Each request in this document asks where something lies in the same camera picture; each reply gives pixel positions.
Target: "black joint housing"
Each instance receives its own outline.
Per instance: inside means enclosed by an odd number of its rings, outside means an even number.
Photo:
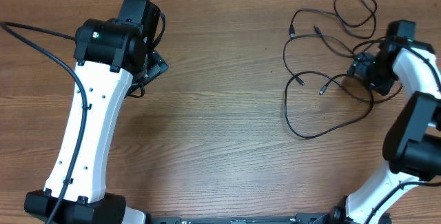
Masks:
[[[150,0],[124,0],[118,19],[87,20],[75,34],[74,58],[79,65],[94,61],[121,68],[135,75],[147,65],[160,17],[159,8]]]
[[[25,212],[46,221],[52,212],[57,198],[48,196],[43,190],[26,194]],[[87,203],[87,197],[80,196],[79,201],[62,200],[55,223],[63,224],[121,224],[125,213],[124,196],[105,193],[104,198],[94,203]]]
[[[441,138],[426,134],[430,122],[440,126],[441,101],[415,92],[387,132],[383,157],[393,173],[404,172],[430,181],[441,174]]]
[[[413,21],[392,21],[387,26],[386,37],[396,36],[405,39],[415,39],[416,23]]]

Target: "wooden table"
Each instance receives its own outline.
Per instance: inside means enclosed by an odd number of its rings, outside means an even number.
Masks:
[[[123,0],[0,0],[0,20],[73,35],[89,18],[117,17]],[[382,162],[382,140],[405,104],[404,93],[376,105],[363,121],[313,140],[294,136],[283,117],[290,78],[282,48],[299,8],[332,11],[333,0],[152,0],[167,16],[157,48],[169,71],[142,99],[126,99],[107,163],[107,191],[154,216],[282,216],[327,212],[357,190]],[[377,0],[378,30],[416,21],[417,40],[441,50],[441,0]],[[367,11],[341,0],[348,21]],[[335,19],[300,14],[297,34],[325,34],[350,47]],[[372,24],[358,28],[367,34]],[[27,30],[30,40],[72,67],[74,43]],[[293,42],[293,70],[343,73],[351,60],[320,39]],[[291,122],[316,133],[362,114],[367,105],[303,77],[290,88]],[[56,161],[73,81],[49,58],[0,31],[0,223],[40,223],[23,211],[26,192],[41,189]],[[352,89],[366,96],[363,89]],[[389,211],[394,223],[441,222],[441,191],[417,188]]]

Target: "cable connector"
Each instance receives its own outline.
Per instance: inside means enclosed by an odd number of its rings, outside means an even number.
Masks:
[[[296,30],[294,26],[291,24],[289,27],[289,38],[293,39],[296,36]]]
[[[316,34],[322,35],[322,32],[320,31],[320,28],[314,25],[314,31],[316,31]]]
[[[323,88],[319,91],[319,95],[323,95],[326,91],[326,89],[328,88],[328,85],[323,86]]]
[[[302,79],[300,79],[299,77],[296,77],[296,81],[298,82],[298,84],[300,84],[301,86],[305,85],[305,82],[303,82]]]

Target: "tangled cable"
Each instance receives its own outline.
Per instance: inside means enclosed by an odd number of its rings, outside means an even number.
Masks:
[[[353,49],[349,48],[347,45],[345,45],[342,41],[340,41],[339,39],[333,37],[333,36],[329,36],[326,34],[323,34],[320,31],[320,28],[318,28],[318,26],[314,26],[314,31],[316,32],[315,34],[302,34],[302,35],[298,35],[296,36],[296,31],[294,29],[294,19],[296,18],[297,14],[300,12],[312,12],[312,13],[318,13],[318,14],[327,14],[331,17],[336,17],[337,20],[340,22],[343,30],[350,36],[358,38],[358,39],[370,39],[373,34],[376,31],[376,26],[377,26],[377,18],[376,18],[376,11],[377,11],[377,2],[375,0],[371,0],[372,3],[374,4],[374,9],[371,9],[365,2],[365,0],[360,0],[360,2],[363,4],[363,6],[370,12],[370,15],[362,22],[357,23],[357,24],[350,24],[348,22],[346,22],[338,13],[337,11],[337,0],[334,0],[334,12],[328,12],[325,10],[317,10],[317,9],[310,9],[310,8],[302,8],[296,11],[296,13],[294,14],[294,16],[292,17],[291,20],[291,24],[289,26],[289,39],[287,40],[287,42],[285,43],[284,47],[283,47],[283,63],[285,64],[286,69],[288,70],[288,72],[292,75],[292,77],[290,78],[290,80],[288,80],[287,85],[285,87],[285,100],[284,100],[284,111],[285,111],[285,119],[287,122],[287,125],[289,127],[289,129],[297,136],[304,138],[304,139],[314,139],[317,138],[319,136],[322,136],[324,134],[327,134],[333,130],[336,130],[338,128],[342,128],[346,125],[350,125],[352,123],[356,123],[358,121],[363,120],[366,116],[369,115],[369,113],[372,111],[373,109],[373,105],[377,104],[377,103],[384,103],[390,99],[392,99],[393,97],[395,97],[398,93],[400,93],[401,89],[402,89],[402,85],[399,87],[399,89],[394,92],[392,95],[388,96],[385,99],[381,99],[381,100],[375,100],[373,97],[373,92],[372,88],[369,88],[368,85],[365,85],[365,82],[355,76],[352,76],[350,74],[339,74],[336,75],[334,77],[331,77],[329,75],[326,75],[324,73],[321,72],[317,72],[317,71],[306,71],[306,72],[299,72],[299,73],[294,73],[293,70],[291,70],[289,68],[289,66],[287,65],[286,62],[286,58],[285,58],[285,53],[286,53],[286,48],[288,46],[289,43],[291,43],[292,41],[296,40],[296,39],[300,39],[300,38],[305,38],[305,37],[319,37],[321,38],[322,42],[334,53],[337,54],[340,57],[344,57],[344,58],[351,58],[353,60],[356,60],[358,62],[367,62],[367,61],[372,61],[371,59],[366,59],[365,58],[365,52],[375,43],[390,43],[390,41],[384,41],[383,39],[385,37],[380,37],[379,39],[376,40],[370,40],[370,41],[365,41],[359,45],[356,45]],[[370,19],[373,19],[373,29],[372,32],[369,36],[362,36],[359,34],[355,34],[352,31],[350,31],[348,28],[359,28],[361,26],[363,26],[364,24],[366,24]],[[347,54],[345,53],[341,53],[337,50],[335,50],[331,45],[329,45],[327,39],[332,39],[334,41],[336,41],[342,48],[344,48],[344,50],[347,51]],[[362,46],[362,45],[367,45],[365,48],[363,48],[360,52],[356,52],[356,50]],[[288,117],[288,111],[287,111],[287,95],[288,95],[288,88],[289,85],[291,84],[291,82],[295,79],[300,85],[304,85],[305,82],[300,78],[301,75],[304,74],[316,74],[322,77],[325,77],[328,79],[328,82],[322,87],[322,89],[319,91],[319,95],[322,95],[325,93],[326,89],[329,87],[330,83],[335,83],[338,87],[340,87],[340,89],[342,89],[346,94],[348,94],[350,97],[352,97],[353,99],[362,102],[362,103],[368,103],[369,107],[367,108],[367,111],[361,115],[360,117],[351,120],[351,121],[347,121],[344,123],[341,123],[333,128],[329,128],[328,130],[321,132],[319,134],[314,134],[314,135],[304,135],[304,134],[300,134],[299,132],[295,131],[295,129],[292,127],[291,123],[289,122],[289,117]],[[336,79],[340,78],[340,77],[349,77],[352,79],[355,79],[357,82],[359,82],[363,88],[369,93],[369,100],[366,99],[361,99],[360,97],[357,97],[355,95],[353,95],[344,85],[342,85],[342,83],[340,83],[339,81],[337,81]]]

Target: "cable clip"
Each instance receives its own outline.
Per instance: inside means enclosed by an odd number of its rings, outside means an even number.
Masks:
[[[73,184],[73,182],[74,182],[74,179],[70,179],[70,180],[64,179],[63,180],[63,184],[65,184],[65,185]]]
[[[84,110],[90,110],[92,109],[92,104],[90,103],[89,106],[83,107],[83,104],[81,104],[81,108]]]
[[[399,185],[398,185],[398,187],[401,189],[401,190],[404,190],[404,185],[402,184],[402,181],[399,181]]]

